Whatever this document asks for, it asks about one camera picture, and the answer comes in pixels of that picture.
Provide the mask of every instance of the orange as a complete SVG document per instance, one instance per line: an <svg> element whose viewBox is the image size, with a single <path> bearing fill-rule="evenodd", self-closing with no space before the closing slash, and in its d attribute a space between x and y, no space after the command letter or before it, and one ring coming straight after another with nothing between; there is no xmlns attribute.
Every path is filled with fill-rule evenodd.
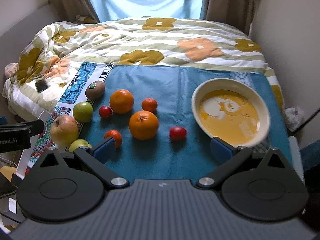
<svg viewBox="0 0 320 240"><path fill-rule="evenodd" d="M133 95L125 89L119 89L110 97L110 107L117 114L125 114L133 107Z"/></svg>
<svg viewBox="0 0 320 240"><path fill-rule="evenodd" d="M107 137L113 137L116 141L116 148L120 147L122 143L122 136L117 130L109 130L104 134L104 139Z"/></svg>
<svg viewBox="0 0 320 240"><path fill-rule="evenodd" d="M134 113L129 120L129 130L133 137L145 141L156 135L159 127L158 118L149 111Z"/></svg>
<svg viewBox="0 0 320 240"><path fill-rule="evenodd" d="M153 98L146 98L142 101L141 107L143 110L154 112L158 107L158 102Z"/></svg>

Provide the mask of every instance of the striped blanket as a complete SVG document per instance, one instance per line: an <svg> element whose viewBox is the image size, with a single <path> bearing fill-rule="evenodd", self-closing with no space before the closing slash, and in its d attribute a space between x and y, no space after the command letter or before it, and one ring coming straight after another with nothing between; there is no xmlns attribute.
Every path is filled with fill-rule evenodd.
<svg viewBox="0 0 320 240"><path fill-rule="evenodd" d="M258 44L238 29L196 19L130 17L99 24L57 22L39 31L22 51L17 73L5 82L8 107L25 120L51 112L77 80L81 63L191 66L262 72L281 109L281 89ZM37 93L44 79L49 88Z"/></svg>

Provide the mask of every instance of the triangular cutout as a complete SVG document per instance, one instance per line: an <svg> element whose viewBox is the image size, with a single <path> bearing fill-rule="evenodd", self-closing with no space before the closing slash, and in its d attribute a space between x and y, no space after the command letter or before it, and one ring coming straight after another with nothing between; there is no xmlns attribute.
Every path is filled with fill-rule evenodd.
<svg viewBox="0 0 320 240"><path fill-rule="evenodd" d="M277 154L273 154L268 162L269 167L285 168Z"/></svg>
<svg viewBox="0 0 320 240"><path fill-rule="evenodd" d="M49 153L41 163L40 167L43 168L43 167L57 166L58 164L59 163L56 157L54 156L54 153Z"/></svg>

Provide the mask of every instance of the silver bolt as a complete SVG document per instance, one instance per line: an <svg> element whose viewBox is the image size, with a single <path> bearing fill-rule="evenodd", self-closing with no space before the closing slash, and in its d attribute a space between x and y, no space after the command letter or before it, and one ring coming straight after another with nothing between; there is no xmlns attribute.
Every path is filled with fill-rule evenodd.
<svg viewBox="0 0 320 240"><path fill-rule="evenodd" d="M199 182L199 184L201 184L203 186L210 186L210 185L214 184L214 179L208 178L208 177L203 177L203 178L199 179L198 182Z"/></svg>
<svg viewBox="0 0 320 240"><path fill-rule="evenodd" d="M115 186L123 186L124 184L127 183L127 180L125 178L117 177L117 178L113 178L111 180L111 183Z"/></svg>

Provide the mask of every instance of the smartphone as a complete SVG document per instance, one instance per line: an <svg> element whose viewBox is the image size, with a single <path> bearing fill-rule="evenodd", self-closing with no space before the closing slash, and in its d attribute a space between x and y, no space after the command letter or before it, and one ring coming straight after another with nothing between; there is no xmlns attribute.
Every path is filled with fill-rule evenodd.
<svg viewBox="0 0 320 240"><path fill-rule="evenodd" d="M41 93L42 91L45 91L48 88L47 82L43 79L40 79L36 82L36 89L38 93Z"/></svg>

